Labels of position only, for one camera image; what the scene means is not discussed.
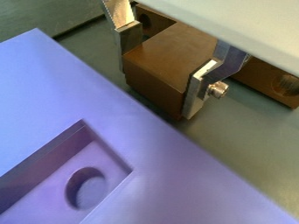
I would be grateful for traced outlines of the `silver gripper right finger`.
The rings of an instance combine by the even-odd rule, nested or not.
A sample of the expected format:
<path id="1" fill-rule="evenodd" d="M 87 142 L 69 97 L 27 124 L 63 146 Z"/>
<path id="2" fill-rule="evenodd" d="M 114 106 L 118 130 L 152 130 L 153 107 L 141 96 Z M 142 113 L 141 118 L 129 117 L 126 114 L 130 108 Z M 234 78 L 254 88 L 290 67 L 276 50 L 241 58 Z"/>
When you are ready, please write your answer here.
<path id="1" fill-rule="evenodd" d="M 194 116 L 210 97 L 220 99 L 225 95 L 229 85 L 222 80 L 241 69 L 248 58 L 246 52 L 224 41 L 217 41 L 210 58 L 189 75 L 181 106 L 184 118 Z"/>

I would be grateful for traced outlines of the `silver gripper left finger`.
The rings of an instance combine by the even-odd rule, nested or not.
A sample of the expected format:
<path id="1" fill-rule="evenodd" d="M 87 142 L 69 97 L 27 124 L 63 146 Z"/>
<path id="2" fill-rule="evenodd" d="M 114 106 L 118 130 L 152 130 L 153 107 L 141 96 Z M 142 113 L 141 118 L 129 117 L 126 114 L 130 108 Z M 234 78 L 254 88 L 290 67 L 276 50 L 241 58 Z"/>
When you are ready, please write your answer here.
<path id="1" fill-rule="evenodd" d="M 114 34 L 118 67 L 122 67 L 124 54 L 142 43 L 142 25 L 136 21 L 129 0 L 99 0 L 99 7 Z"/>

